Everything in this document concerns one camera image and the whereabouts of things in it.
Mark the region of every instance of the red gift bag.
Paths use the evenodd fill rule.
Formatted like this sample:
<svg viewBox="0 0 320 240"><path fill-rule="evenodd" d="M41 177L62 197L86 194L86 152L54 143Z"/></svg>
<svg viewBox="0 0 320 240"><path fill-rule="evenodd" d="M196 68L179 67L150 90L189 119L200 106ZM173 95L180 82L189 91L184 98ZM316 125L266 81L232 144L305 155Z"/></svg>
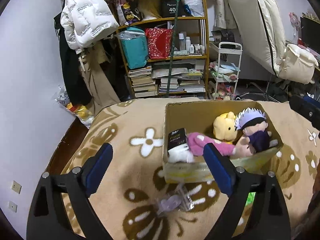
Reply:
<svg viewBox="0 0 320 240"><path fill-rule="evenodd" d="M145 29L148 40L148 52L151 59L166 59L171 50L173 30L150 28Z"/></svg>

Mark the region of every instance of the black monitor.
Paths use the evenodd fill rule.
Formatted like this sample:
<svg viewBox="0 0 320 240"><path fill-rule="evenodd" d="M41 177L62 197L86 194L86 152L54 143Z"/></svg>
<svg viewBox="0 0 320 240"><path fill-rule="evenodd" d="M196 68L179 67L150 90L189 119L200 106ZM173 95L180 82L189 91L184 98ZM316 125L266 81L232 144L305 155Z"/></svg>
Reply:
<svg viewBox="0 0 320 240"><path fill-rule="evenodd" d="M300 20L302 41L320 54L320 23L305 17Z"/></svg>

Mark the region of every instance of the plush toy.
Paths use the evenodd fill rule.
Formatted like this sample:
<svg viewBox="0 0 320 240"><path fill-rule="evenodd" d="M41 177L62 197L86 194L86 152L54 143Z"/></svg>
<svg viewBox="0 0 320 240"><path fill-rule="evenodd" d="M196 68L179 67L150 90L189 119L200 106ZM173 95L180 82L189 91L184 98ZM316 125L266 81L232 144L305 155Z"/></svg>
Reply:
<svg viewBox="0 0 320 240"><path fill-rule="evenodd" d="M238 159L249 157L256 153L255 148L247 141L246 136L241 136L235 146L235 154L230 156L230 159Z"/></svg>
<svg viewBox="0 0 320 240"><path fill-rule="evenodd" d="M177 163L177 162L194 163L195 158L190 150L172 151L169 154L168 162L169 163Z"/></svg>
<svg viewBox="0 0 320 240"><path fill-rule="evenodd" d="M237 137L236 116L233 112L218 116L213 122L213 135L218 140L233 142Z"/></svg>
<svg viewBox="0 0 320 240"><path fill-rule="evenodd" d="M250 143L257 152L262 152L278 144L270 141L271 131L267 131L268 123L265 114L255 108L247 108L236 117L236 129L242 130L246 143Z"/></svg>
<svg viewBox="0 0 320 240"><path fill-rule="evenodd" d="M198 132L189 133L187 138L189 149L195 156L203 155L203 148L207 143L213 143L222 156L230 156L236 153L236 147L233 144L212 139Z"/></svg>

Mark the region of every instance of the teal bag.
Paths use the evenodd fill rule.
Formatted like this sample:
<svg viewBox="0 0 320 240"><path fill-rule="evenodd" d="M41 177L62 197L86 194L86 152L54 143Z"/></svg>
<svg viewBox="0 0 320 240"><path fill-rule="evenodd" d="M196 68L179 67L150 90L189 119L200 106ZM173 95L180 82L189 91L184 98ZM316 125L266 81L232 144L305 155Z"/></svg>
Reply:
<svg viewBox="0 0 320 240"><path fill-rule="evenodd" d="M130 40L120 39L128 67L130 69L144 67L149 59L146 34L143 30L135 27L129 27L127 31L141 32L144 34Z"/></svg>

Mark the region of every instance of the wall switch plate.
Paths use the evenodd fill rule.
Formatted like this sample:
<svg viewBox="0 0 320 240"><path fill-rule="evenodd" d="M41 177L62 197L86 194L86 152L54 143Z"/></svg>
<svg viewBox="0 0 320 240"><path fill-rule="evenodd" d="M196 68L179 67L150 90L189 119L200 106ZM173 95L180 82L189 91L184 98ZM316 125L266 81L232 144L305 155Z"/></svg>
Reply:
<svg viewBox="0 0 320 240"><path fill-rule="evenodd" d="M22 187L21 187L21 185L20 185L18 182L16 182L16 181L13 181L13 182L12 182L11 189L12 189L14 192L20 194L21 188L22 188Z"/></svg>
<svg viewBox="0 0 320 240"><path fill-rule="evenodd" d="M9 201L9 205L8 208L13 211L13 212L17 212L17 205L15 203L13 203L12 201Z"/></svg>

